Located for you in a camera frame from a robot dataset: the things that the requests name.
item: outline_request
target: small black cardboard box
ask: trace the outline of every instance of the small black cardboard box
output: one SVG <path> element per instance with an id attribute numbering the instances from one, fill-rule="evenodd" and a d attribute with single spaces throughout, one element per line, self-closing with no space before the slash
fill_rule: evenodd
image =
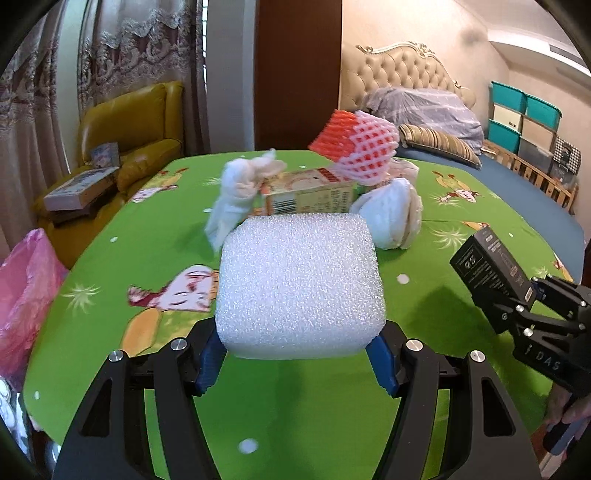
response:
<path id="1" fill-rule="evenodd" d="M 534 304 L 531 282 L 489 226 L 466 240 L 450 264 L 472 293 L 488 286 L 519 300 L 528 310 Z"/>

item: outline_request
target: tufted headboard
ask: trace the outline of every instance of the tufted headboard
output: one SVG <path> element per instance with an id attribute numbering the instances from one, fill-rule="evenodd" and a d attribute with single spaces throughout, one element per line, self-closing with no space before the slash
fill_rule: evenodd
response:
<path id="1" fill-rule="evenodd" d="M 452 80 L 441 61 L 422 43 L 397 43 L 377 50 L 343 44 L 340 109 L 357 110 L 366 93 L 388 85 L 449 90 L 468 108 L 476 104 L 474 92 Z"/>

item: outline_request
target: mattress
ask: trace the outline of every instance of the mattress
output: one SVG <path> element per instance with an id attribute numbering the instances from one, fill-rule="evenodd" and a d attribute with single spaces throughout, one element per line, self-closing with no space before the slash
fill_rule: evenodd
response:
<path id="1" fill-rule="evenodd" d="M 519 213 L 551 246 L 575 281 L 581 280 L 585 249 L 583 229 L 566 210 L 512 170 L 485 155 L 479 157 L 480 170 L 413 148 L 400 147 L 396 155 L 469 172 Z"/>

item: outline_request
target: beige storage drawer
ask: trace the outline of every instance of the beige storage drawer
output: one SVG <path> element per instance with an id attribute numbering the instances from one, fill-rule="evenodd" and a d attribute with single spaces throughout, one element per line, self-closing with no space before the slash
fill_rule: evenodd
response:
<path id="1" fill-rule="evenodd" d="M 552 151 L 554 132 L 529 118 L 523 119 L 521 138 L 525 138 L 528 142 L 533 143 L 544 150 Z"/>
<path id="2" fill-rule="evenodd" d="M 504 106 L 495 104 L 495 114 L 493 120 L 521 132 L 521 119 L 523 117 L 519 112 L 514 112 Z"/>

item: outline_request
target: silver screw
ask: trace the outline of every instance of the silver screw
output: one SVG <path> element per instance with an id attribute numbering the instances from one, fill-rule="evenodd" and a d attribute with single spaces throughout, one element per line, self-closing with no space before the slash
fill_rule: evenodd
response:
<path id="1" fill-rule="evenodd" d="M 170 348 L 175 351 L 185 350 L 187 348 L 187 341 L 184 338 L 175 338 L 170 343 Z"/>
<path id="2" fill-rule="evenodd" d="M 123 351 L 122 350 L 113 350 L 109 354 L 109 362 L 118 362 L 123 358 Z"/>
<path id="3" fill-rule="evenodd" d="M 419 340 L 411 339 L 407 342 L 407 348 L 413 352 L 419 352 L 423 349 L 423 344 Z"/>
<path id="4" fill-rule="evenodd" d="M 484 360 L 486 360 L 484 353 L 482 353 L 480 350 L 471 351 L 470 358 L 472 358 L 472 360 L 474 360 L 475 362 L 478 362 L 478 363 L 482 363 Z"/>

